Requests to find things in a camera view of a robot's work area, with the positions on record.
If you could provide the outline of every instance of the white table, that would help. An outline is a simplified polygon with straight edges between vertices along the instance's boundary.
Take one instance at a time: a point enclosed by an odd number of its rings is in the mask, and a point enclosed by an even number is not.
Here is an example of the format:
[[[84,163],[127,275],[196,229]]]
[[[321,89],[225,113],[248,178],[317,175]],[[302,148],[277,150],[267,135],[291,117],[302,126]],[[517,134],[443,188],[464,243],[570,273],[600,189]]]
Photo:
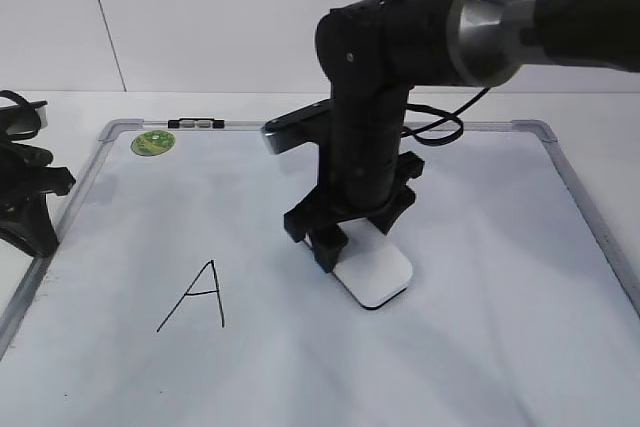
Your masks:
[[[104,125],[117,118],[166,120],[216,117],[263,121],[326,94],[187,94],[26,92],[49,101],[49,127],[35,145],[52,150],[56,166],[82,170]],[[454,110],[469,94],[420,94],[413,102]],[[412,116],[412,120],[421,119]],[[549,123],[596,206],[640,275],[640,94],[493,94],[465,119]],[[64,199],[49,197],[53,217]],[[0,309],[11,298],[30,258],[0,243]]]

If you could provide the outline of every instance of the wire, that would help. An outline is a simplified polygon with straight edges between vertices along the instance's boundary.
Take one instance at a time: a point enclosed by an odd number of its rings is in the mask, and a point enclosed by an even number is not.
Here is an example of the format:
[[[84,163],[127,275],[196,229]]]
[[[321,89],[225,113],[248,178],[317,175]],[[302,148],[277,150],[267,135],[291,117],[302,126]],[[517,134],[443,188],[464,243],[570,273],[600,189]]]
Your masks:
[[[487,95],[490,90],[491,90],[490,88],[482,89],[470,101],[468,101],[466,104],[464,104],[455,112],[447,112],[446,110],[436,109],[435,107],[431,107],[430,105],[409,104],[407,106],[408,111],[436,115],[438,117],[441,117],[441,119],[415,130],[405,126],[402,128],[402,137],[403,138],[413,137],[416,141],[418,141],[422,145],[427,145],[429,147],[439,147],[442,145],[450,144],[455,140],[458,140],[460,137],[462,137],[462,134],[464,133],[464,122],[462,121],[462,119],[460,119],[460,115],[462,115],[465,111],[467,111],[470,107],[472,107],[476,102],[482,99],[485,95]],[[433,130],[436,127],[440,127],[442,124],[445,124],[447,122],[454,122],[455,124],[458,125],[458,129],[449,135],[445,135],[444,137],[440,137],[437,139],[427,139],[425,137],[420,137],[418,135],[423,132]]]

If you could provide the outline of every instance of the white wall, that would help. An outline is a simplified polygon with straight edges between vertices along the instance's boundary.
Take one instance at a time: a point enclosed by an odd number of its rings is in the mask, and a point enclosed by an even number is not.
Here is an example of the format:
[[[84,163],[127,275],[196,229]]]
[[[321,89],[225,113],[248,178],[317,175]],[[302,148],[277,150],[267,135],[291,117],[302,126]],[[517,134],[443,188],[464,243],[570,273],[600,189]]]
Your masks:
[[[0,89],[122,90],[96,0],[0,6]]]
[[[327,84],[316,23],[356,0],[104,0],[131,90],[305,92]],[[638,91],[637,77],[527,68],[510,91]]]
[[[97,0],[0,0],[0,87],[120,90]],[[356,0],[102,0],[128,90],[321,92],[318,20]],[[512,92],[640,91],[619,72],[529,67]]]

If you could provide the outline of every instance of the green sticker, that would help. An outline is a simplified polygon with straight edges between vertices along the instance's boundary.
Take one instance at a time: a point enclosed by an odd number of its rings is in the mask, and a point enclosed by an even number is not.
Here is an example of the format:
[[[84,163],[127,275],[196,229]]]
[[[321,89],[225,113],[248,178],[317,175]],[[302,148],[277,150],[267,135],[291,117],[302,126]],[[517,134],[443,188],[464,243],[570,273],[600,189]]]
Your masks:
[[[131,150],[142,157],[153,157],[168,152],[175,144],[176,138],[172,133],[154,130],[136,137],[131,143]]]

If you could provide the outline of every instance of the whiteboard frame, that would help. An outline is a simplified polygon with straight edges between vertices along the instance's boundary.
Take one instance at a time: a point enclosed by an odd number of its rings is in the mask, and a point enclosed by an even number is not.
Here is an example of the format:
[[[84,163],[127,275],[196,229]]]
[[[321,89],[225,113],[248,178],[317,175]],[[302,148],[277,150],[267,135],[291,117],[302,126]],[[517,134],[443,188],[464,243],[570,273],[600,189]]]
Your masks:
[[[58,237],[62,241],[73,224],[76,214],[82,207],[87,193],[91,189],[94,180],[98,176],[104,161],[109,156],[111,147],[121,133],[129,131],[147,130],[177,130],[169,129],[167,121],[145,121],[143,119],[118,119],[109,122],[98,137],[98,145],[89,159],[87,165],[79,176],[73,192],[67,198],[66,204],[61,209],[61,214],[54,222]],[[255,131],[259,135],[262,123],[259,122],[232,122],[226,121],[224,130]],[[443,125],[436,130],[449,131],[457,126]],[[212,128],[180,128],[180,130],[209,130]],[[573,170],[573,167],[565,157],[558,138],[551,127],[540,120],[512,120],[511,122],[468,122],[465,130],[476,132],[530,132],[542,143],[549,155],[558,174],[562,178],[569,193],[573,197],[582,217],[587,223],[591,233],[604,253],[607,262],[611,266],[618,282],[629,298],[633,308],[640,318],[640,281],[633,266],[620,248],[604,218],[589,197],[587,190]],[[55,253],[51,257],[34,259],[27,272],[23,276],[16,292],[9,301],[7,308],[0,317],[0,361],[9,348],[11,341],[20,328],[20,324],[33,302],[33,299],[44,279],[47,269]]]

